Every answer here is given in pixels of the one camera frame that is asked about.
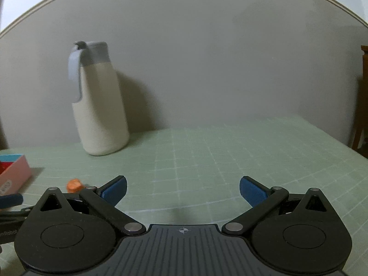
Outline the wooden furniture at right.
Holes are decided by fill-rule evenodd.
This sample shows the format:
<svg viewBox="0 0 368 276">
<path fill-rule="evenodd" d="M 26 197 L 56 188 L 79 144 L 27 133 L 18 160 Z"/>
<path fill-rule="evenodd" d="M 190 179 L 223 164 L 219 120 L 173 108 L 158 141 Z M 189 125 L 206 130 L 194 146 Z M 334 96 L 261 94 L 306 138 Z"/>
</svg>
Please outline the wooden furniture at right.
<svg viewBox="0 0 368 276">
<path fill-rule="evenodd" d="M 362 56 L 362 78 L 358 80 L 352 149 L 367 158 L 367 46 L 361 46 L 361 50 L 364 53 Z"/>
</svg>

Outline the orange carrot piece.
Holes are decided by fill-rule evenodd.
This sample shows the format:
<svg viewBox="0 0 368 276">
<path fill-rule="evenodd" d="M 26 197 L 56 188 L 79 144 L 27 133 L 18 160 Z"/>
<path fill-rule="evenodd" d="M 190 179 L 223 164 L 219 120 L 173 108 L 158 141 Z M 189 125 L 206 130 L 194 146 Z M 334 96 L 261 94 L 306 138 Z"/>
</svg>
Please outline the orange carrot piece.
<svg viewBox="0 0 368 276">
<path fill-rule="evenodd" d="M 69 193 L 77 193 L 83 188 L 84 185 L 81 183 L 79 179 L 71 179 L 66 185 L 67 192 Z"/>
</svg>

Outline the colourful cardboard box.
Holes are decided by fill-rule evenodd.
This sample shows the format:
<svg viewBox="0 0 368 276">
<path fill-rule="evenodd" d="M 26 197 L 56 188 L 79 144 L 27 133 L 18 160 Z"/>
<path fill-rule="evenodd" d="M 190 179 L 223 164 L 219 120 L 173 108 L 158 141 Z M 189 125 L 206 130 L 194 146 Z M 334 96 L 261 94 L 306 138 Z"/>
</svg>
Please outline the colourful cardboard box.
<svg viewBox="0 0 368 276">
<path fill-rule="evenodd" d="M 31 176 L 25 155 L 1 155 L 1 196 L 17 193 Z"/>
</svg>

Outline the white thermos jug grey lid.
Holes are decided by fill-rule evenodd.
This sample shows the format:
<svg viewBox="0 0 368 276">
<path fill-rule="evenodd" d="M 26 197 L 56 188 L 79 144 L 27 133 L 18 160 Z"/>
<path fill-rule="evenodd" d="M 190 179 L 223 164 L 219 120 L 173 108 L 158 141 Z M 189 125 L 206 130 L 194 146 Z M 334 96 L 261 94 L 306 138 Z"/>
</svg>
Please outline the white thermos jug grey lid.
<svg viewBox="0 0 368 276">
<path fill-rule="evenodd" d="M 82 147 L 92 156 L 119 151 L 127 145 L 130 134 L 107 43 L 75 42 L 67 68 Z"/>
</svg>

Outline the green cutting mat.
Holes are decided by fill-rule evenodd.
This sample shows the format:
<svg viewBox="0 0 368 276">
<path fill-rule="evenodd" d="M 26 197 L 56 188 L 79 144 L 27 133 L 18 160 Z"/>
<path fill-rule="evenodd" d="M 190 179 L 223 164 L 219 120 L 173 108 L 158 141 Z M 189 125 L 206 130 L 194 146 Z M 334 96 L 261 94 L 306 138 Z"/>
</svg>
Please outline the green cutting mat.
<svg viewBox="0 0 368 276">
<path fill-rule="evenodd" d="M 128 191 L 117 207 L 145 225 L 222 225 L 249 208 L 239 194 L 245 175 L 291 193 L 318 187 L 352 237 L 346 273 L 367 274 L 367 160 L 302 118 L 136 133 L 101 157 L 78 143 L 8 153 L 23 154 L 32 170 L 24 206 L 71 179 L 101 186 L 123 175 Z"/>
</svg>

